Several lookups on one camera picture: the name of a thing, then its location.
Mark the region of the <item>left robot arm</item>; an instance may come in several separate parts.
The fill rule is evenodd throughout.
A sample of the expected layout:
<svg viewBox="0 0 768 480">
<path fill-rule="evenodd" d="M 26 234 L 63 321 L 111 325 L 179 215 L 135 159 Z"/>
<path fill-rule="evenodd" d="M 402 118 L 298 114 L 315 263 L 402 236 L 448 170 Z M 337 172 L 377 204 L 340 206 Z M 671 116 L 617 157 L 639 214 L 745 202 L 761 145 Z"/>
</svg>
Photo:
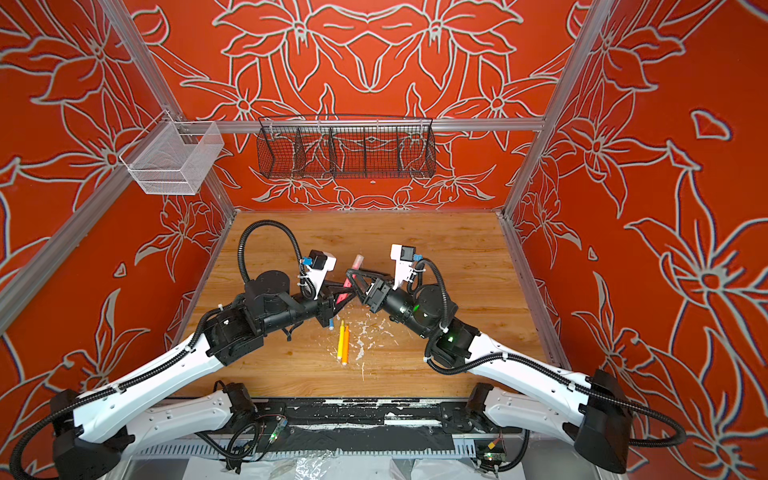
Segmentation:
<svg viewBox="0 0 768 480">
<path fill-rule="evenodd" d="M 250 235 L 273 227 L 289 239 L 298 269 L 297 294 L 291 278 L 279 270 L 253 277 L 245 251 Z M 159 402 L 193 381 L 221 370 L 261 348 L 266 337 L 281 331 L 291 336 L 305 321 L 321 326 L 342 309 L 338 297 L 346 287 L 327 282 L 335 257 L 321 250 L 302 254 L 292 231 L 275 220 L 260 220 L 242 232 L 237 247 L 244 291 L 225 305 L 206 312 L 192 335 L 133 372 L 95 390 L 66 390 L 55 396 L 48 416 L 18 440 L 9 460 L 15 479 L 28 479 L 25 449 L 46 428 L 54 433 L 53 461 L 60 479 L 99 479 L 118 464 L 151 445 L 190 434 L 240 428 L 255 414 L 244 386 L 227 386 L 218 394 L 178 403 L 167 412 Z"/>
</svg>

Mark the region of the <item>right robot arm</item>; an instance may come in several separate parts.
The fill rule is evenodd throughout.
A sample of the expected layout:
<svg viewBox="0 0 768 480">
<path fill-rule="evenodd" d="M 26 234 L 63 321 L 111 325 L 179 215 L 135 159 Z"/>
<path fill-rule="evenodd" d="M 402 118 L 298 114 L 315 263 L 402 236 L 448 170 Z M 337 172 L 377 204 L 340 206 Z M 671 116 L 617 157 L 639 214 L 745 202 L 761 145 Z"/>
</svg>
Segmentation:
<svg viewBox="0 0 768 480">
<path fill-rule="evenodd" d="M 627 470 L 630 448 L 677 447 L 687 439 L 679 422 L 630 401 L 608 372 L 586 375 L 546 364 L 461 321 L 427 258 L 410 266 L 404 280 L 361 269 L 346 277 L 363 305 L 425 340 L 423 360 L 433 371 L 495 381 L 478 386 L 471 401 L 499 428 L 557 437 L 593 465 L 619 474 Z"/>
</svg>

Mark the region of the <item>pink marker pen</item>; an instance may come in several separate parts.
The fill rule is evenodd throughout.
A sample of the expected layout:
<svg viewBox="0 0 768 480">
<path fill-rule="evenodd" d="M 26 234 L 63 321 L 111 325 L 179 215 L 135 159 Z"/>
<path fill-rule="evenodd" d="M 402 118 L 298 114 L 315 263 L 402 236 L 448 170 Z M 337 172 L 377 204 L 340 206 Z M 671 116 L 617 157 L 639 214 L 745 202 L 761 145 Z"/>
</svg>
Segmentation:
<svg viewBox="0 0 768 480">
<path fill-rule="evenodd" d="M 363 256 L 363 255 L 361 255 L 361 254 L 357 254 L 357 255 L 356 255 L 356 257 L 355 257 L 355 259 L 354 259 L 354 261 L 353 261 L 353 263 L 352 263 L 352 269 L 354 269 L 354 270 L 357 270 L 357 269 L 359 269 L 359 268 L 362 266 L 362 264 L 363 264 L 363 261 L 364 261 L 364 256 Z M 339 304 L 343 303 L 343 302 L 344 302 L 344 301 L 345 301 L 345 300 L 346 300 L 346 299 L 347 299 L 347 298 L 348 298 L 348 297 L 351 295 L 351 293 L 350 293 L 350 291 L 349 291 L 349 289 L 351 288 L 351 286 L 352 286 L 352 280 L 351 280 L 349 277 L 347 277 L 347 278 L 345 279 L 345 281 L 344 281 L 344 284 L 343 284 L 343 287 L 344 287 L 345 289 L 347 289 L 347 292 L 345 292 L 345 293 L 342 293 L 342 294 L 341 294 L 341 295 L 340 295 L 340 296 L 337 298 L 337 300 L 336 300 L 336 304 L 337 304 L 337 305 L 339 305 Z"/>
</svg>

